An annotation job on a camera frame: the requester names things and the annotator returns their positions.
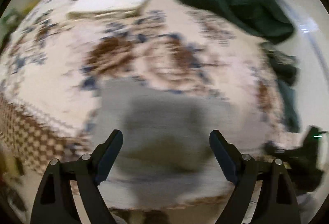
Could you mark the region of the grey fluffy pants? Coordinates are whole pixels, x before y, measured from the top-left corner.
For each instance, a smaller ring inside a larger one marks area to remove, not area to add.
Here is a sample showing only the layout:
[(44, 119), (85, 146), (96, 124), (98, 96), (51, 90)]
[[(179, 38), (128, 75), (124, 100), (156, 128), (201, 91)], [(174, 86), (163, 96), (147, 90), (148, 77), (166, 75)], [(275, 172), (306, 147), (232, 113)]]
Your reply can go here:
[(99, 188), (109, 206), (153, 210), (231, 192), (209, 135), (234, 133), (234, 105), (124, 79), (107, 81), (100, 97), (93, 143), (115, 129), (123, 134), (123, 147)]

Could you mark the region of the white headboard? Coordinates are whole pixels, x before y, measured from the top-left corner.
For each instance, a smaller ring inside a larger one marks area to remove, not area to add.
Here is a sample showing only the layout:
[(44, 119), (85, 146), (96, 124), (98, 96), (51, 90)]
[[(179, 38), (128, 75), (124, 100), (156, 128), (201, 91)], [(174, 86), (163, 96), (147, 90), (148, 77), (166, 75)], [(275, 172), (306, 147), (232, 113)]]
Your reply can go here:
[(328, 129), (328, 13), (320, 0), (279, 0), (295, 25), (292, 38), (279, 45), (297, 57), (294, 86), (301, 126)]

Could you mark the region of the floral bed sheet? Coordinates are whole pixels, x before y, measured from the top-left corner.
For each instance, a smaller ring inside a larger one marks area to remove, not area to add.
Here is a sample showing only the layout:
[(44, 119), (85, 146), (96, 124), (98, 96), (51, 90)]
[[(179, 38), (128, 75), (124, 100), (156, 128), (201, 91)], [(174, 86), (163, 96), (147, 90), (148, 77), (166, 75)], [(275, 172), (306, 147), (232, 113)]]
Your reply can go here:
[(52, 158), (100, 144), (92, 139), (110, 80), (234, 105), (235, 131), (222, 135), (255, 158), (268, 140), (291, 142), (262, 38), (180, 0), (150, 0), (126, 18), (70, 19), (76, 1), (40, 1), (1, 55), (1, 146), (26, 168), (43, 173)]

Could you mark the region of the folded cream cloth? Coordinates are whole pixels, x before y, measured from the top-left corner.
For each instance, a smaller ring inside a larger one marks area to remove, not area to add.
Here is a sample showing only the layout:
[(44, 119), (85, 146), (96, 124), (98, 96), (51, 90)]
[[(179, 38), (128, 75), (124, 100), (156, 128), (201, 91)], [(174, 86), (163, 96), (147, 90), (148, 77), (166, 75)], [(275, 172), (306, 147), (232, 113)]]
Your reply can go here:
[(126, 18), (137, 16), (150, 0), (78, 0), (66, 16), (74, 18)]

